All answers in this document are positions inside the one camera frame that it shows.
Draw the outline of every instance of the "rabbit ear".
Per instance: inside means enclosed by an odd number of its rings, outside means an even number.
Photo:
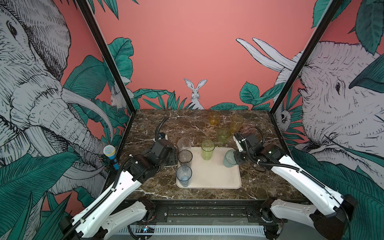
[[[192,89],[192,90],[195,89],[195,86],[193,85],[193,83],[192,83],[190,80],[184,78],[184,81],[185,81],[185,83],[187,84],[187,87],[189,87],[189,88]]]
[[[206,79],[201,80],[201,81],[199,82],[199,84],[197,85],[196,89],[201,88],[201,87],[204,86],[204,84],[206,84],[206,83],[207,83],[207,80],[206,80]]]

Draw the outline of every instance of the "tray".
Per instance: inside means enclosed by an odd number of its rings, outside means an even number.
[[[189,149],[193,154],[188,165],[192,169],[190,184],[183,187],[176,178],[179,188],[210,188],[210,189],[238,189],[241,187],[239,166],[225,167],[223,159],[231,147],[216,147],[212,158],[208,161],[201,157],[201,147]]]

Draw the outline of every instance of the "vent grille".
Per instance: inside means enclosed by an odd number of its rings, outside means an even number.
[[[154,233],[141,232],[138,225],[131,225],[132,231],[140,235],[242,235],[265,237],[263,226],[212,226],[212,225],[150,225]],[[116,235],[129,234],[128,228],[121,229]]]

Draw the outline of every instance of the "marble table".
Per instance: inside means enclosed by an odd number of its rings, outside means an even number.
[[[274,126],[266,111],[220,111],[220,124],[210,127],[208,115],[210,110],[165,110],[141,109],[138,110],[130,129],[127,141],[122,149],[120,160],[129,154],[141,153],[153,144],[154,132],[157,125],[165,117],[169,120],[161,128],[175,145],[182,137],[188,137],[192,146],[199,147],[201,142],[209,138],[215,141],[217,147],[236,148],[233,140],[226,144],[217,142],[217,129],[229,127],[233,114],[244,117],[242,129],[257,125],[265,135],[265,145],[274,143],[281,147]],[[257,130],[250,129],[258,135]],[[137,199],[147,195],[151,199],[257,199],[264,200],[268,197],[278,197],[283,200],[305,200],[306,198],[286,180],[272,171],[257,172],[250,163],[239,166],[242,186],[239,189],[181,189],[176,185],[176,166],[163,168],[153,178],[147,180],[128,199]]]

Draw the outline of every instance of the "elephant eye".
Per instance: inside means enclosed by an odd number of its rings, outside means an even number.
[[[340,95],[340,83],[336,83],[335,88],[336,88],[337,93]]]
[[[7,27],[9,29],[9,31],[11,32],[11,34],[13,35],[13,37],[16,37],[17,35],[17,31],[16,29],[12,26],[12,23],[7,21]]]

